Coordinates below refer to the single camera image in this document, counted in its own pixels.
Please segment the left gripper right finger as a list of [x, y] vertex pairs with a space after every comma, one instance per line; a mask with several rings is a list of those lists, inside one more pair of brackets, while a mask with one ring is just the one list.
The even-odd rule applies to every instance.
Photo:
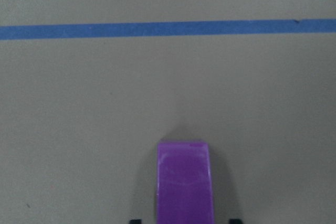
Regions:
[[228, 221], [229, 224], [241, 224], [240, 219], [229, 219]]

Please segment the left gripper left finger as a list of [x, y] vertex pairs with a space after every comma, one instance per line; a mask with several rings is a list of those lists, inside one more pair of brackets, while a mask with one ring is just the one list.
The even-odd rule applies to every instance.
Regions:
[[142, 224], [142, 220], [141, 219], [132, 219], [132, 220], [130, 220], [130, 224]]

